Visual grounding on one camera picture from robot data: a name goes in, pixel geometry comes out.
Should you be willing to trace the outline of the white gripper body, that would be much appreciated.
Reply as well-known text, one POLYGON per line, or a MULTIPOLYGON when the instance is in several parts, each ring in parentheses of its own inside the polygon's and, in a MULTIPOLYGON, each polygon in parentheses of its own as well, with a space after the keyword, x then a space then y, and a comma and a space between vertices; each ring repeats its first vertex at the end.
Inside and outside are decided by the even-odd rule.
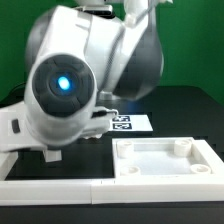
POLYGON ((0 108, 0 152, 8 153, 22 149, 43 151, 47 149, 34 138, 27 128, 24 102, 0 108))

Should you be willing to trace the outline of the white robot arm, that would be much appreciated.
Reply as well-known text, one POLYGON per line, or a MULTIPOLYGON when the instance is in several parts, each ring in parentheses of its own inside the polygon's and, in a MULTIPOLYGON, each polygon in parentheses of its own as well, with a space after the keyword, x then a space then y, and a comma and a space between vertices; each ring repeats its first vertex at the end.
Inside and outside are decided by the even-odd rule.
POLYGON ((105 133, 115 111, 100 92, 137 100, 158 84, 164 65, 156 29, 160 0, 56 6, 34 23, 26 46, 23 101, 0 109, 0 152, 56 149, 105 133))

